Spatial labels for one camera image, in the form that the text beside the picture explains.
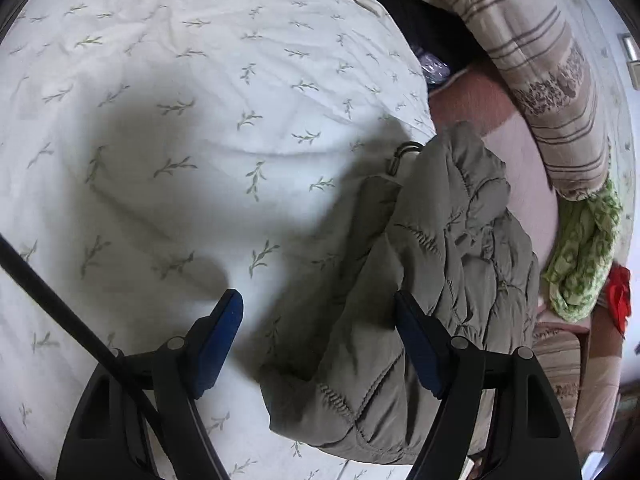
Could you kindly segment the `olive green quilted jacket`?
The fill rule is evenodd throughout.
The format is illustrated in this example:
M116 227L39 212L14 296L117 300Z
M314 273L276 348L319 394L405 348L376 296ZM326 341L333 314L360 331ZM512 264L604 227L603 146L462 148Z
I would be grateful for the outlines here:
M395 328L398 290L478 348L532 342L538 260L509 195L504 163L466 122L428 141L402 182L363 181L328 299L295 309L260 374L276 434L345 460L416 460L438 401Z

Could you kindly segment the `red cloth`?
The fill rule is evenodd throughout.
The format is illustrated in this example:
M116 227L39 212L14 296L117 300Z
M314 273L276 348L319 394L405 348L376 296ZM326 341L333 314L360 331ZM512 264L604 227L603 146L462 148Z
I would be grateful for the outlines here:
M605 285L608 313L616 330L625 336L627 320L631 316L630 271L626 266L614 263Z

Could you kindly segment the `green patterned cloth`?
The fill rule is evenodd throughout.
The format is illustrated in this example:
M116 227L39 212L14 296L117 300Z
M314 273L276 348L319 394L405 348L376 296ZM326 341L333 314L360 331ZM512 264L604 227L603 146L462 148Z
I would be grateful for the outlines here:
M612 266L623 207L614 183L579 202L559 200L560 234L542 276L548 308L563 321L590 315Z

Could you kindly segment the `white leaf-print duvet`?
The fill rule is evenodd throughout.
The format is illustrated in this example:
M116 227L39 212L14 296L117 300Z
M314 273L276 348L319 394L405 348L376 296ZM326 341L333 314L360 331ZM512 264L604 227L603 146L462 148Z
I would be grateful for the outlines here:
M361 180L434 133L375 0L29 0L1 45L1 232L129 354L242 294L198 402L232 478L400 479L274 434L253 373L326 300Z

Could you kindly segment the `pink blanket with red band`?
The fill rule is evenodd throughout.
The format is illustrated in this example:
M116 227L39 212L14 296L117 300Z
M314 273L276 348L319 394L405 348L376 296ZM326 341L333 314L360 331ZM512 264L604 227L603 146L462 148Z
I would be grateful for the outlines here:
M438 130L469 122L486 148L506 164L509 209L532 241L539 266L551 256L559 227L559 206L538 146L509 88L488 65L473 65L444 88L430 93L428 104Z

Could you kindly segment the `purple plastic bag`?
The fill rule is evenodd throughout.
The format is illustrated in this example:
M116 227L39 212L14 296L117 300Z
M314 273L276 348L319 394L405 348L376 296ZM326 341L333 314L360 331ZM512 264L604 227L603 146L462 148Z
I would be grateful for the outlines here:
M450 77L450 68L430 52L424 51L418 55L422 74L429 86L437 87Z

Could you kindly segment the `black garment pile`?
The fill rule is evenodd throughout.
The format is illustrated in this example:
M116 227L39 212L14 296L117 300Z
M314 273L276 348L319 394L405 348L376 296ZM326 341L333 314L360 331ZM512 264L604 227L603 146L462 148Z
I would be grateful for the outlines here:
M484 49L456 14L421 0L378 2L404 34L416 58L424 51L435 55L450 68L449 79L471 65L487 60Z

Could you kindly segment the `striped floral beige pillow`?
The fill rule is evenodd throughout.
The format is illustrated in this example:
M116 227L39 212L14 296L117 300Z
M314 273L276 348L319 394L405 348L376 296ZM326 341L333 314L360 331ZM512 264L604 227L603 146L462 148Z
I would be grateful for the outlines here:
M560 0L442 0L472 32L527 120L568 200L602 188L608 136L593 70Z

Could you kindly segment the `wall light switch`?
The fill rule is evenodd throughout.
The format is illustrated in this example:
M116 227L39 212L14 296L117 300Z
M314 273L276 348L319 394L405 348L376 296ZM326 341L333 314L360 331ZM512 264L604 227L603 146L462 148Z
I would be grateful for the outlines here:
M631 34L620 35L620 43L623 46L629 77L634 90L640 90L640 50Z

